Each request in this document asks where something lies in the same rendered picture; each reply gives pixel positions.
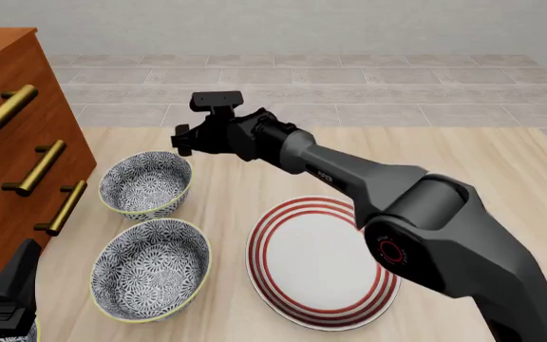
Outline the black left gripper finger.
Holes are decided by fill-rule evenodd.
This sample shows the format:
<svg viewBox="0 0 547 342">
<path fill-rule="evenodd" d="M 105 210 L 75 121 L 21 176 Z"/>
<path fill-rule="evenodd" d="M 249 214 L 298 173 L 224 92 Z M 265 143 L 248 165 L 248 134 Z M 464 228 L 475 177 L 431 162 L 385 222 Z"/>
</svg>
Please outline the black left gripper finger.
<svg viewBox="0 0 547 342">
<path fill-rule="evenodd" d="M 26 238 L 0 272 L 0 303 L 36 310 L 35 279 L 42 247 Z"/>
</svg>

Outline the patterned black and white bowl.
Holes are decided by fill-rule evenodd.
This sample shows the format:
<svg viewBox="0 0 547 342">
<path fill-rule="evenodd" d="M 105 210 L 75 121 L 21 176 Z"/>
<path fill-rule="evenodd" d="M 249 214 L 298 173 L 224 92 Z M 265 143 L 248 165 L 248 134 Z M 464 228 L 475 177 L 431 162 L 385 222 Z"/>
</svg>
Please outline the patterned black and white bowl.
<svg viewBox="0 0 547 342">
<path fill-rule="evenodd" d="M 35 318 L 27 335 L 0 338 L 0 342 L 41 342 L 39 318 Z"/>
<path fill-rule="evenodd" d="M 90 294 L 116 321 L 164 321 L 189 307 L 211 266 L 211 244 L 198 227 L 179 218 L 150 219 L 106 244 L 92 267 Z"/>
<path fill-rule="evenodd" d="M 99 183 L 99 198 L 126 219 L 147 221 L 170 216 L 189 194 L 194 170 L 176 153 L 152 150 L 114 164 Z"/>
</svg>

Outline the white plate with red rings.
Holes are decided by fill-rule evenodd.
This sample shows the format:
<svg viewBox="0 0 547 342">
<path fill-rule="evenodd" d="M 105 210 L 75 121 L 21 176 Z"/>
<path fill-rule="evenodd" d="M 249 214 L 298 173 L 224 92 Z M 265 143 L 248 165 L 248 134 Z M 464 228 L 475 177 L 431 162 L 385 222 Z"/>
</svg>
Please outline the white plate with red rings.
<svg viewBox="0 0 547 342">
<path fill-rule="evenodd" d="M 363 327 L 401 287 L 371 256 L 352 204 L 326 196 L 287 199 L 264 213 L 247 237 L 245 260 L 262 300 L 312 330 Z"/>
</svg>

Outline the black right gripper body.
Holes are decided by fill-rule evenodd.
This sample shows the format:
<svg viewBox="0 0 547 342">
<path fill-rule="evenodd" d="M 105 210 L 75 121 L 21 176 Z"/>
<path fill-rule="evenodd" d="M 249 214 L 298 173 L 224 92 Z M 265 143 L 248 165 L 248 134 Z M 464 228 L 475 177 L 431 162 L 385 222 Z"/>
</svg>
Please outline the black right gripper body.
<svg viewBox="0 0 547 342">
<path fill-rule="evenodd" d="M 232 154 L 227 127 L 234 118 L 234 114 L 209 114 L 202 124 L 194 128 L 189 128 L 189 124 L 179 124 L 175 127 L 175 135 L 171 137 L 172 147 L 183 157 L 192 156 L 193 151 Z"/>
</svg>

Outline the red-brown wooden cabinet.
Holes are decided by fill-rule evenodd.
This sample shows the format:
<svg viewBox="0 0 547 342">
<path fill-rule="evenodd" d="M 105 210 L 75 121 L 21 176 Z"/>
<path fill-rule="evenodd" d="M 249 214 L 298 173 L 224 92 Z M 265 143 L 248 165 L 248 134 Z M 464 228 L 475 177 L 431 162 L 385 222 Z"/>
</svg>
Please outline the red-brown wooden cabinet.
<svg viewBox="0 0 547 342">
<path fill-rule="evenodd" d="M 52 236 L 33 230 L 50 222 L 67 193 L 64 185 L 86 181 L 96 160 L 43 52 L 35 28 L 0 28 L 1 93 L 33 85 L 38 96 L 0 130 L 0 272 L 26 239 L 46 246 Z M 21 181 L 42 154 L 38 145 L 66 142 L 66 150 L 28 197 L 1 190 Z"/>
</svg>

